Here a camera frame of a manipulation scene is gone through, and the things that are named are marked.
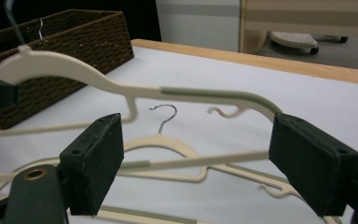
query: cream plastic hanger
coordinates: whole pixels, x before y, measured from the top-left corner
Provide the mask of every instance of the cream plastic hanger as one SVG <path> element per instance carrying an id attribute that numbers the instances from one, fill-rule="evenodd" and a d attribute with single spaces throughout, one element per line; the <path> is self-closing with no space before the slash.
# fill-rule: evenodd
<path id="1" fill-rule="evenodd" d="M 102 91 L 121 94 L 126 98 L 130 114 L 122 122 L 134 121 L 137 117 L 135 99 L 147 98 L 156 100 L 183 101 L 217 105 L 234 105 L 237 111 L 225 114 L 217 107 L 216 111 L 225 118 L 234 118 L 246 109 L 254 109 L 273 121 L 275 113 L 282 113 L 279 107 L 259 95 L 243 91 L 217 91 L 187 89 L 175 87 L 153 87 L 117 83 L 92 66 L 78 59 L 52 51 L 31 50 L 26 45 L 18 46 L 19 53 L 0 62 L 0 79 L 12 85 L 36 77 L 65 77 L 83 82 Z M 0 130 L 0 135 L 41 133 L 74 128 L 85 128 L 90 121 L 65 124 L 54 127 L 40 127 L 22 130 Z"/>
<path id="2" fill-rule="evenodd" d="M 161 106 L 165 105 L 158 105 L 153 108 L 150 108 L 151 110 L 154 110 L 156 108 L 159 108 Z M 162 128 L 164 124 L 171 119 L 173 119 L 176 116 L 177 110 L 176 107 L 173 105 L 167 105 L 174 108 L 174 114 L 169 117 L 168 119 L 165 119 L 162 121 L 158 134 L 148 136 L 148 137 L 141 137 L 134 139 L 130 142 L 125 143 L 124 150 L 134 150 L 141 147 L 161 147 L 166 148 L 168 150 L 171 150 L 173 152 L 178 153 L 179 155 L 186 158 L 186 160 L 189 160 L 192 162 L 186 162 L 186 160 L 174 160 L 174 161 L 160 161 L 160 162 L 151 162 L 151 161 L 144 161 L 144 162 L 136 162 L 135 164 L 133 162 L 125 162 L 120 167 L 120 170 L 118 171 L 118 175 L 125 175 L 125 176 L 136 176 L 136 177 L 143 177 L 143 178 L 156 178 L 156 179 L 169 179 L 169 180 L 175 180 L 175 181 L 188 181 L 188 182 L 200 182 L 203 179 L 205 179 L 207 175 L 207 169 L 211 168 L 216 171 L 234 175 L 240 178 L 245 178 L 257 183 L 260 183 L 260 188 L 264 189 L 270 196 L 275 198 L 281 198 L 286 195 L 292 194 L 297 196 L 299 199 L 302 200 L 302 197 L 298 194 L 298 192 L 288 183 L 288 181 L 284 178 L 260 173 L 254 170 L 250 170 L 232 163 L 227 163 L 226 161 L 231 161 L 229 157 L 220 157 L 218 158 L 218 161 L 210 161 L 210 157 L 201 157 L 199 156 L 190 146 L 185 144 L 184 142 L 162 135 Z M 43 163 L 55 163 L 58 164 L 60 161 L 59 159 L 53 159 L 53 160 L 47 160 L 47 161 L 41 161 Z M 174 168 L 174 167 L 187 167 L 187 166 L 201 166 L 201 172 L 199 175 L 173 175 L 173 174 L 163 174 L 163 173 L 153 173 L 153 172 L 145 172 L 145 171 L 136 171 L 139 170 L 139 167 L 143 166 L 142 164 L 148 164 L 148 165 L 157 165 L 156 167 L 152 167 L 153 169 L 164 169 L 164 168 Z M 0 175 L 0 182 L 6 182 L 10 181 L 16 173 L 8 174 L 8 175 Z M 5 184 L 0 185 L 0 190 L 4 187 Z M 0 200 L 5 198 L 6 195 L 0 194 Z M 150 222 L 139 222 L 139 223 L 158 223 L 156 218 L 162 218 L 165 221 L 169 217 L 165 217 L 161 215 L 155 214 L 145 214 L 142 212 L 138 212 L 135 210 L 130 209 L 122 209 L 122 208 L 113 208 L 109 206 L 104 206 L 102 209 L 102 212 L 99 213 L 99 217 L 108 217 L 115 220 L 143 220 L 143 221 L 150 221 Z M 336 217 L 324 217 L 324 221 L 328 224 L 335 224 L 339 223 L 337 222 L 338 219 Z"/>
<path id="3" fill-rule="evenodd" d="M 181 151 L 182 155 L 194 155 L 195 152 L 192 150 L 189 151 Z M 11 174 L 6 175 L 0 175 L 0 191 L 8 184 L 9 181 L 11 181 L 14 176 L 18 173 L 20 173 L 23 170 L 26 170 L 28 168 L 34 167 L 36 165 L 42 165 L 42 164 L 55 164 L 57 165 L 60 163 L 60 158 L 52 158 L 52 159 L 43 159 L 39 161 L 34 161 L 31 163 L 28 163 L 21 168 L 15 170 Z M 240 178 L 245 178 L 249 180 L 253 180 L 258 183 L 263 183 L 261 185 L 261 188 L 264 188 L 265 185 L 280 189 L 280 193 L 272 193 L 270 194 L 273 197 L 282 197 L 287 194 L 294 194 L 298 197 L 298 193 L 295 189 L 293 189 L 292 186 L 290 186 L 287 181 L 281 177 L 277 177 L 274 175 L 268 175 L 263 174 L 260 172 L 252 171 L 249 169 L 246 169 L 244 167 L 236 166 L 234 164 L 218 164 L 218 165 L 211 165 L 209 168 L 215 169 L 217 171 L 221 171 L 230 175 L 234 175 Z M 158 176 L 158 173 L 154 173 L 152 175 L 149 175 L 147 172 L 143 173 L 134 173 L 134 176 L 138 177 L 145 177 L 145 178 L 158 178 L 158 179 L 165 179 L 167 176 L 165 174 L 161 174 Z M 170 175 L 166 179 L 175 180 L 175 175 Z M 185 181 L 195 181 L 199 182 L 203 178 L 186 178 Z M 183 175 L 179 175 L 179 178 L 176 179 L 179 181 L 184 180 Z M 8 195 L 0 193 L 0 200 L 3 200 Z M 199 221 L 199 220 L 193 220 L 188 218 L 180 218 L 180 217 L 170 217 L 165 216 L 161 214 L 155 214 L 155 213 L 147 213 L 143 211 L 137 211 L 132 209 L 124 209 L 124 208 L 117 208 L 117 207 L 111 207 L 111 206 L 102 206 L 100 211 L 98 212 L 98 216 L 101 218 L 108 218 L 112 220 L 117 221 L 125 221 L 129 223 L 142 223 L 142 224 L 159 224 L 159 223 L 193 223 L 193 224 L 207 224 L 207 222 Z M 326 224 L 340 224 L 341 221 L 338 217 L 324 217 L 324 222 Z"/>

